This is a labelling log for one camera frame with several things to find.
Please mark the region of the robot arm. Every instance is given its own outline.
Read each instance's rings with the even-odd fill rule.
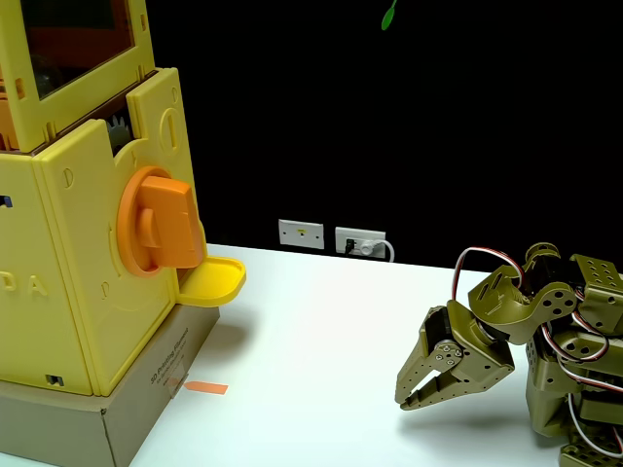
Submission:
[[[430,373],[441,375],[413,389]],[[405,411],[484,392],[514,370],[505,341],[494,341],[459,302],[432,308],[420,340],[398,374],[396,402]]]
[[[398,374],[395,400],[403,410],[419,409],[458,396],[484,392],[513,370],[508,343],[528,342],[543,323],[570,315],[577,298],[555,246],[540,243],[527,253],[525,281],[503,266],[469,293],[470,311],[450,300],[433,308],[420,329],[420,340]],[[415,387],[432,371],[441,373]]]

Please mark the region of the orange knob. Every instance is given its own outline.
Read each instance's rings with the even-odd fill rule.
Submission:
[[[192,187],[159,167],[138,170],[121,199],[117,241],[124,266],[141,277],[197,267],[203,235]]]

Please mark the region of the white cable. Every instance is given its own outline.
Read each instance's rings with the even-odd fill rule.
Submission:
[[[582,437],[582,439],[586,442],[588,446],[590,446],[592,449],[596,450],[598,453],[602,455],[607,455],[615,459],[623,459],[623,452],[620,452],[620,453],[608,452],[607,450],[601,449],[599,446],[596,446],[595,443],[593,443],[591,440],[588,439],[588,436],[586,436],[584,432],[582,431],[582,428],[580,428],[580,424],[577,421],[577,417],[575,416],[575,407],[573,406],[573,394],[570,394],[570,393],[568,395],[568,411],[571,413],[571,418],[573,419],[573,423],[575,424],[575,428],[577,429],[577,432],[580,434],[580,436]],[[623,442],[621,441],[619,432],[614,427],[612,427],[612,431],[614,431],[616,442],[618,443],[619,448],[621,449],[621,447],[623,446]]]
[[[363,256],[370,256],[374,249],[377,247],[377,245],[381,244],[385,245],[389,249],[389,262],[393,263],[396,255],[393,251],[393,246],[391,246],[391,243],[389,243],[387,240],[366,240],[361,243],[359,251]]]
[[[501,251],[486,248],[484,246],[470,246],[469,248],[465,248],[458,257],[457,265],[455,266],[455,277],[452,280],[452,300],[457,299],[458,276],[460,275],[460,270],[463,266],[465,255],[470,251],[482,251],[483,253],[489,253],[504,260],[506,263],[512,266],[519,275],[519,284],[517,285],[517,288],[521,288],[522,284],[524,283],[524,270],[510,256],[508,256],[506,253],[502,253]]]
[[[563,369],[563,371],[567,374],[567,376],[570,377],[571,379],[575,379],[576,381],[582,382],[584,384],[588,384],[590,386],[599,387],[601,389],[608,389],[610,391],[623,393],[623,387],[615,386],[614,384],[610,384],[609,382],[599,381],[598,379],[591,379],[589,377],[581,377],[580,375],[576,375],[575,373],[570,372],[565,367],[565,365],[563,365],[563,362],[561,361],[560,357],[558,357],[558,364]]]
[[[549,329],[547,328],[546,324],[541,324],[541,331],[543,333],[543,337],[545,338],[545,341],[547,343],[549,343],[549,346],[552,347],[552,350],[554,350],[554,352],[556,352],[558,355],[560,355],[561,357],[564,357],[568,360],[570,360],[571,362],[594,362],[596,360],[599,360],[600,358],[602,358],[606,352],[608,352],[608,350],[610,349],[610,342],[607,339],[606,336],[599,334],[598,332],[596,332],[593,328],[591,328],[589,325],[587,325],[586,323],[584,323],[581,319],[579,319],[578,317],[575,316],[575,313],[572,315],[573,316],[573,320],[580,325],[584,330],[586,330],[588,333],[592,334],[593,336],[599,336],[601,338],[604,339],[604,344],[602,345],[602,348],[599,349],[597,352],[595,352],[593,355],[588,355],[586,357],[582,357],[582,358],[576,358],[572,355],[570,355],[569,353],[566,353],[564,350],[562,350],[558,344],[554,341],[554,339],[552,338]]]

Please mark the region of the cardboard box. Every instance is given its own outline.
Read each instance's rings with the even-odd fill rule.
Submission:
[[[218,318],[218,308],[177,305],[109,397],[0,381],[0,451],[66,467],[129,466]]]

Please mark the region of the dark background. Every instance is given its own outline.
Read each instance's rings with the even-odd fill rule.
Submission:
[[[335,254],[342,226],[385,231],[401,263],[537,241],[623,263],[607,12],[398,0],[382,32],[390,1],[221,3],[148,0],[209,242]],[[325,252],[281,247],[279,218],[324,224]]]

